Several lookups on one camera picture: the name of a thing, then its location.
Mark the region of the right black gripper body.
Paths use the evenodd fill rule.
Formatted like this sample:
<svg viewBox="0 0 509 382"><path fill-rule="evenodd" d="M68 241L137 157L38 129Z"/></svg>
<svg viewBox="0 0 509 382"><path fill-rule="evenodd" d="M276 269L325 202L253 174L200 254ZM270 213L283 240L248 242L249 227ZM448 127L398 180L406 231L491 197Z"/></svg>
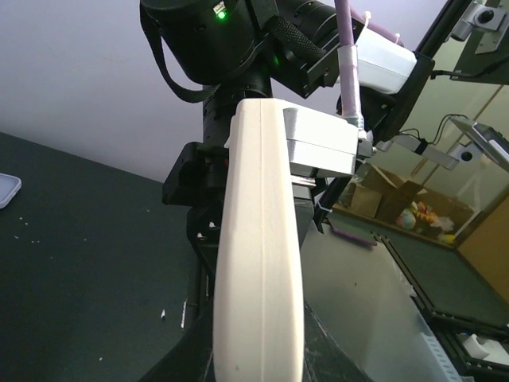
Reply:
<svg viewBox="0 0 509 382"><path fill-rule="evenodd" d="M186 231L197 253L215 255L220 240L229 151L200 142L186 144L162 189L165 205L190 208Z"/></svg>

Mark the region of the beige cased phone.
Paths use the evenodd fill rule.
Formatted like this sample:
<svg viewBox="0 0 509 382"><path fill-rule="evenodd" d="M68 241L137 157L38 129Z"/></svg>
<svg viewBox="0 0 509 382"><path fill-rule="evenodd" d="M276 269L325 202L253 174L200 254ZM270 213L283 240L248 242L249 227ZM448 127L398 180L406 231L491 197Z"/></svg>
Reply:
<svg viewBox="0 0 509 382"><path fill-rule="evenodd" d="M218 381L302 378L301 257L276 99L245 99L231 121L212 347Z"/></svg>

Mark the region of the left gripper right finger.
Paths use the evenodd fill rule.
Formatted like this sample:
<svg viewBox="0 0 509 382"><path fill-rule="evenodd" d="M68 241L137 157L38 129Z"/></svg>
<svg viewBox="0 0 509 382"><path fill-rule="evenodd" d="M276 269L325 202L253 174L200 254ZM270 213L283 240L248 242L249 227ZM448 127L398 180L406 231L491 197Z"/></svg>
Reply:
<svg viewBox="0 0 509 382"><path fill-rule="evenodd" d="M305 350L302 381L372 381L338 346L307 302L304 308Z"/></svg>

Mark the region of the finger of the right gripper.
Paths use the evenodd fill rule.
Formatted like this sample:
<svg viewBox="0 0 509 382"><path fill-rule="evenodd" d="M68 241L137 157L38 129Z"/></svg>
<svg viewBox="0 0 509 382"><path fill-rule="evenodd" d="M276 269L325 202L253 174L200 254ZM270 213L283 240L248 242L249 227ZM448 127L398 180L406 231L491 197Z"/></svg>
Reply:
<svg viewBox="0 0 509 382"><path fill-rule="evenodd" d="M200 297L208 302L214 293L220 241L222 206L193 207L188 211L186 234L203 271Z"/></svg>
<svg viewBox="0 0 509 382"><path fill-rule="evenodd" d="M309 232L317 232L317 226L314 222L314 204L309 199L295 197L293 199L299 248L302 249L305 238Z"/></svg>

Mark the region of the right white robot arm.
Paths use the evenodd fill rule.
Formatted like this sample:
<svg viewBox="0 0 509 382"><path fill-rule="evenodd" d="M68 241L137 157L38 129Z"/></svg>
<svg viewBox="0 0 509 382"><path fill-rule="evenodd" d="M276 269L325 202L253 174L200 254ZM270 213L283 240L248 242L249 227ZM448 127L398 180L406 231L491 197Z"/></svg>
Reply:
<svg viewBox="0 0 509 382"><path fill-rule="evenodd" d="M203 106L202 142L184 146L162 189L188 207L198 258L196 298L211 298L228 160L224 143L243 99L270 98L278 82L307 98L339 77L336 13L318 1L143 1L140 22L173 93Z"/></svg>

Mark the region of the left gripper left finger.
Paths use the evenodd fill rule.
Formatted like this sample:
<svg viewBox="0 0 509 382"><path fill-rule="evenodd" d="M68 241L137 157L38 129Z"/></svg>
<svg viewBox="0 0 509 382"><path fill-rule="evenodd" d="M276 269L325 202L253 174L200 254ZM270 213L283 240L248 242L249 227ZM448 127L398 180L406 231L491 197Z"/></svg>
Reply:
<svg viewBox="0 0 509 382"><path fill-rule="evenodd" d="M139 381L214 381L212 320L210 302L178 343Z"/></svg>

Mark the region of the lavender phone case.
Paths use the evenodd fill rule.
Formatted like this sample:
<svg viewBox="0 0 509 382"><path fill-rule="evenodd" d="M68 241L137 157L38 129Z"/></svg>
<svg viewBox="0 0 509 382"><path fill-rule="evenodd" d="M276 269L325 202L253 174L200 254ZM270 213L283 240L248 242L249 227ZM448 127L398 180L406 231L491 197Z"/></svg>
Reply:
<svg viewBox="0 0 509 382"><path fill-rule="evenodd" d="M0 209L4 209L12 201L21 187L22 181L19 177L0 174Z"/></svg>

